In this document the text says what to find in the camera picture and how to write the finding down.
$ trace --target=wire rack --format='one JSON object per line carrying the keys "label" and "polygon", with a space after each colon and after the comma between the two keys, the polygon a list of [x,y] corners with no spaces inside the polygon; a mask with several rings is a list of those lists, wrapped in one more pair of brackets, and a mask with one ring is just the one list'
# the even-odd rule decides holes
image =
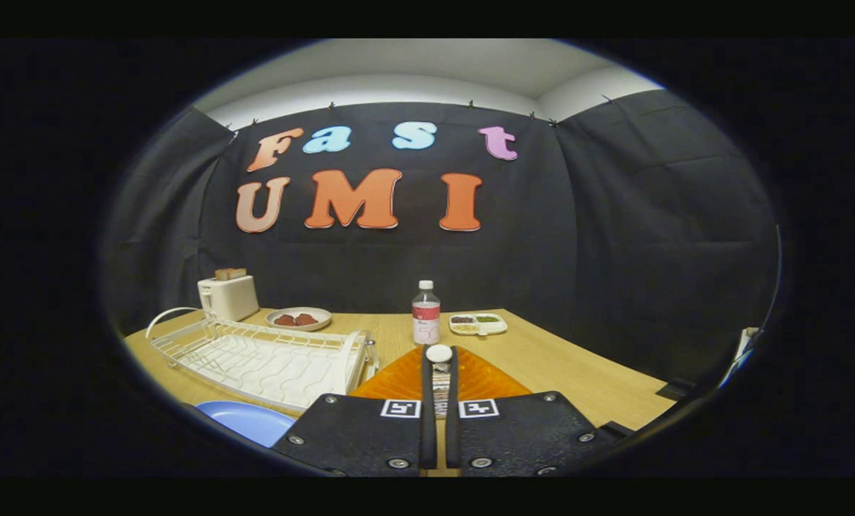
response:
{"label": "wire rack", "polygon": [[204,319],[150,340],[170,367],[184,367],[248,398],[291,411],[305,411],[325,393],[348,394],[379,369],[369,331],[348,335],[280,330],[257,324]]}

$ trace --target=red food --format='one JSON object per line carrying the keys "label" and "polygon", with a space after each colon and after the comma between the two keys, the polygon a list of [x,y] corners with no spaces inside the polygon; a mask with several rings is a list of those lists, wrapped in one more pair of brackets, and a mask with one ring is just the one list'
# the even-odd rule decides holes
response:
{"label": "red food", "polygon": [[308,313],[299,314],[296,319],[297,326],[307,326],[318,322],[318,320],[316,320],[313,316],[310,316],[310,314]]}
{"label": "red food", "polygon": [[278,317],[276,320],[274,320],[274,323],[277,324],[277,326],[297,326],[296,321],[293,320],[293,316],[287,314],[283,314],[282,316]]}

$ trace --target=white wall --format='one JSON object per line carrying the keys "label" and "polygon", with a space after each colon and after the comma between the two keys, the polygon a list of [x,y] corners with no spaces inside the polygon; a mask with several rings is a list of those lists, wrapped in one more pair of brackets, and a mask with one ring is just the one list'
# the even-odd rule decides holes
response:
{"label": "white wall", "polygon": [[227,105],[211,109],[207,115],[231,130],[246,127],[256,120],[270,120],[302,111],[335,105],[372,104],[372,102],[441,102],[500,109],[520,115],[535,111],[537,118],[564,120],[594,105],[661,89],[660,85],[617,66],[584,73],[558,85],[538,99],[512,94],[502,89],[473,82],[454,81],[421,75],[353,75],[301,82],[300,84],[260,92]]}
{"label": "white wall", "polygon": [[231,130],[257,120],[283,117],[293,113],[322,109],[330,102],[338,105],[375,102],[442,102],[500,109],[523,115],[535,111],[541,117],[538,102],[497,88],[473,82],[454,81],[423,75],[353,75],[301,82],[300,84],[260,92],[227,105],[211,109],[207,115],[217,122],[231,124]]}
{"label": "white wall", "polygon": [[542,111],[555,120],[565,120],[572,115],[636,92],[660,90],[663,86],[619,66],[593,70],[564,82],[539,97]]}

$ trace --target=blue plate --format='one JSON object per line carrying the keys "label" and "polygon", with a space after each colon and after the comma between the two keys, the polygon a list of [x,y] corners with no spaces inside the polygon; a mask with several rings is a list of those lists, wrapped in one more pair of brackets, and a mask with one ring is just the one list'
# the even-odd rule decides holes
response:
{"label": "blue plate", "polygon": [[280,412],[238,401],[205,401],[195,407],[219,424],[266,448],[277,443],[295,422]]}

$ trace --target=purple letter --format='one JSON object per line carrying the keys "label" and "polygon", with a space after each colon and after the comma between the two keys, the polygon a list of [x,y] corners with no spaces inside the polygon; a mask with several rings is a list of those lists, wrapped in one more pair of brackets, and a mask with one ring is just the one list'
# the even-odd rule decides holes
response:
{"label": "purple letter", "polygon": [[503,132],[500,126],[493,128],[483,128],[479,132],[485,135],[485,143],[487,144],[487,152],[499,160],[513,161],[516,159],[516,152],[507,149],[507,141],[516,141],[516,137],[512,134]]}

